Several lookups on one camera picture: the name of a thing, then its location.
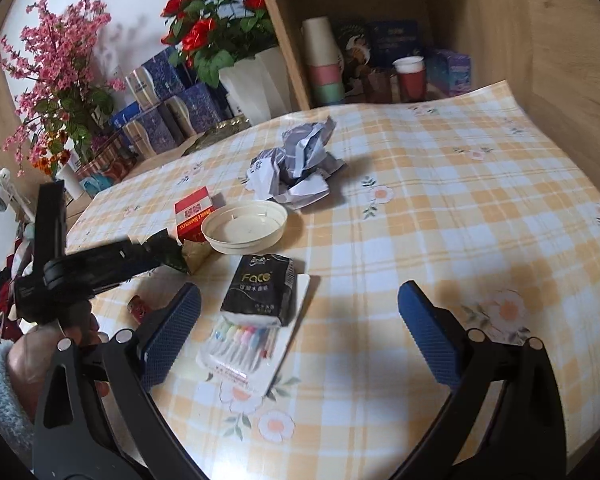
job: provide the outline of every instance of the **white plastic lid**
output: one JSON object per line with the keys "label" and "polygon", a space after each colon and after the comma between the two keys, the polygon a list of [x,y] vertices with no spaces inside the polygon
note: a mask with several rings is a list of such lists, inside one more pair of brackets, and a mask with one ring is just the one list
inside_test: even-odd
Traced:
{"label": "white plastic lid", "polygon": [[400,74],[416,74],[424,70],[424,58],[422,56],[401,57],[394,61],[394,66]]}
{"label": "white plastic lid", "polygon": [[224,254],[251,254],[275,244],[285,231],[286,209],[275,202],[254,200],[229,204],[202,222],[202,234]]}

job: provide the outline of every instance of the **white lamp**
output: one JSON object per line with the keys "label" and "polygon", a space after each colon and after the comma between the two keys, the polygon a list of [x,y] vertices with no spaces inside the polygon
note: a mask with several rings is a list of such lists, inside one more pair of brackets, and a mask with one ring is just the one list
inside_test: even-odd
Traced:
{"label": "white lamp", "polygon": [[33,211],[27,206],[25,200],[18,194],[16,187],[10,182],[11,172],[7,168],[0,170],[0,212],[6,211],[11,199],[16,199],[16,202],[20,205],[24,214],[27,216],[30,222],[36,221],[36,216]]}

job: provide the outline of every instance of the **blue gripper pad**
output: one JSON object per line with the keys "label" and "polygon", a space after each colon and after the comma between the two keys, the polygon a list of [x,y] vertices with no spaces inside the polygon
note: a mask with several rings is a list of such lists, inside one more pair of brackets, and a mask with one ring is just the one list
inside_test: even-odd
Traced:
{"label": "blue gripper pad", "polygon": [[466,335],[454,315],[433,306],[415,282],[400,287],[398,312],[436,381],[455,390],[462,376],[461,342]]}
{"label": "blue gripper pad", "polygon": [[201,306],[200,290],[193,283],[185,283],[166,308],[155,310],[142,320],[137,334],[145,391],[167,378],[200,316]]}

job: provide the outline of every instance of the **checkered tablecloth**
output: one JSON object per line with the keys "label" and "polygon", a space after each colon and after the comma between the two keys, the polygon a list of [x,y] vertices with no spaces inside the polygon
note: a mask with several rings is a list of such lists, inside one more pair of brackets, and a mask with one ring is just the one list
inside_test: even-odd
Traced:
{"label": "checkered tablecloth", "polygon": [[[516,344],[530,334],[544,340],[573,454],[600,428],[600,193],[506,83],[423,105],[346,105],[261,124],[100,193],[68,250],[174,230],[174,202],[200,186],[216,203],[251,200],[243,181],[251,158],[280,145],[289,127],[329,114],[337,127],[328,149],[348,166],[329,180],[328,197],[290,213],[271,250],[313,281],[267,397],[194,362],[238,258],[214,254],[191,278],[203,315],[152,391],[190,455],[213,480],[388,478],[448,394],[398,316],[407,280],[465,327]],[[134,294],[165,306],[184,279],[154,270],[99,296],[94,311],[112,334],[134,325],[125,309]]]}

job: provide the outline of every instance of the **red box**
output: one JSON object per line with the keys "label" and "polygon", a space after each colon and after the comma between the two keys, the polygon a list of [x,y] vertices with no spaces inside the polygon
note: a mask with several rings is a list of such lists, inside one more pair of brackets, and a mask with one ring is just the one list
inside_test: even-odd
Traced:
{"label": "red box", "polygon": [[206,186],[176,202],[175,209],[180,241],[205,242],[200,229],[202,221],[216,210]]}

